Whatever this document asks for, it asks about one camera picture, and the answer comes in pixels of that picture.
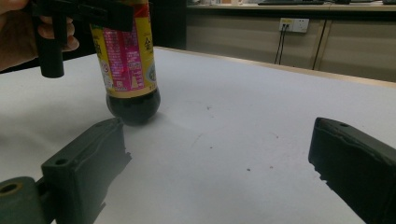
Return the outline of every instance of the white table surface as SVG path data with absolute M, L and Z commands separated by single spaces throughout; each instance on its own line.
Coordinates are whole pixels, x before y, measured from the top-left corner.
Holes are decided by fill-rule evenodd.
M 155 57 L 161 107 L 124 128 L 133 160 L 95 223 L 363 223 L 308 162 L 311 134 L 324 117 L 396 147 L 392 84 L 166 49 Z M 0 180 L 38 179 L 46 159 L 112 118 L 96 56 L 64 66 L 60 79 L 38 68 L 0 75 Z

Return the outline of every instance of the wire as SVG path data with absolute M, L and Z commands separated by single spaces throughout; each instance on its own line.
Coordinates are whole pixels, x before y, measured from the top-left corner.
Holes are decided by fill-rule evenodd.
M 282 49 L 280 50 L 280 56 L 279 56 L 279 64 L 282 61 L 282 54 L 283 54 L 283 44 L 285 44 L 285 35 L 286 35 L 286 30 L 289 28 L 289 25 L 286 25 L 285 32 L 283 32 L 283 37 L 282 37 Z
M 277 52 L 276 52 L 276 57 L 275 57 L 275 62 L 274 62 L 274 64 L 276 64 L 277 55 L 279 54 L 279 49 L 280 49 L 280 43 L 282 42 L 282 35 L 283 35 L 283 32 L 286 33 L 286 29 L 287 29 L 287 28 L 286 28 L 286 25 L 283 24 L 283 25 L 282 25 L 282 29 L 280 30 L 279 44 L 277 44 Z

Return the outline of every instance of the dark liquid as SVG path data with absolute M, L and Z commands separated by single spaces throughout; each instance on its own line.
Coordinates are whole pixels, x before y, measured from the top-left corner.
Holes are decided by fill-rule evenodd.
M 121 118 L 124 124 L 134 126 L 141 125 L 153 117 L 161 102 L 158 88 L 146 95 L 129 99 L 116 98 L 107 95 L 107 107 L 117 118 Z

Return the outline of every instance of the finger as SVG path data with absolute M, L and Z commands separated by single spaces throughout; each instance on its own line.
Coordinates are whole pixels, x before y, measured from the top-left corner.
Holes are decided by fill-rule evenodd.
M 41 24 L 38 26 L 37 31 L 44 38 L 47 38 L 47 39 L 55 38 L 52 25 Z M 76 31 L 76 29 L 75 29 L 75 26 L 73 25 L 73 23 L 67 24 L 67 36 L 73 35 L 75 33 L 75 31 Z
M 40 16 L 40 20 L 42 20 L 46 24 L 52 24 L 52 17 Z M 66 17 L 66 23 L 67 24 L 70 24 L 72 22 L 73 22 L 73 19 Z
M 0 0 L 0 15 L 12 10 L 23 9 L 29 0 Z
M 78 40 L 70 35 L 69 37 L 67 37 L 67 46 L 64 47 L 64 51 L 75 50 L 78 48 L 78 46 L 79 46 Z

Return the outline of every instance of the bottle label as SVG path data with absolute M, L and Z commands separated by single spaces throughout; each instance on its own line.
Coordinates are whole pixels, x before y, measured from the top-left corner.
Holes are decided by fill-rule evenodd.
M 132 32 L 91 25 L 106 91 L 117 98 L 141 96 L 157 88 L 149 5 L 133 6 Z

